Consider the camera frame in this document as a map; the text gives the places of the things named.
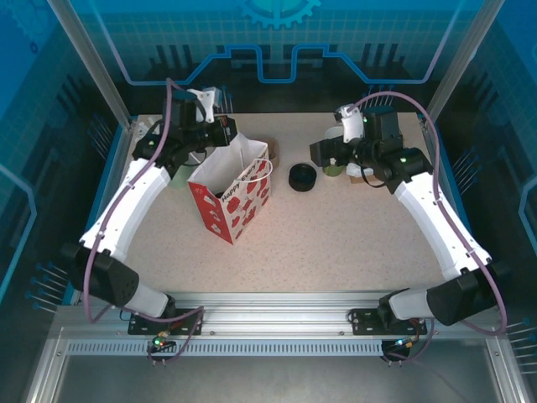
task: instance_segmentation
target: table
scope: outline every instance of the table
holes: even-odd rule
[[[345,173],[332,178],[321,170],[313,190],[289,187],[290,167],[310,161],[309,144],[334,126],[331,113],[233,117],[247,137],[279,141],[271,198],[239,242],[230,245],[206,230],[188,187],[168,186],[128,251],[126,264],[146,284],[169,292],[301,292],[397,290],[442,282],[425,237],[387,189],[352,185]],[[159,116],[143,115],[138,122],[148,127],[148,118]],[[400,113],[399,125],[405,146],[426,152],[416,114]]]

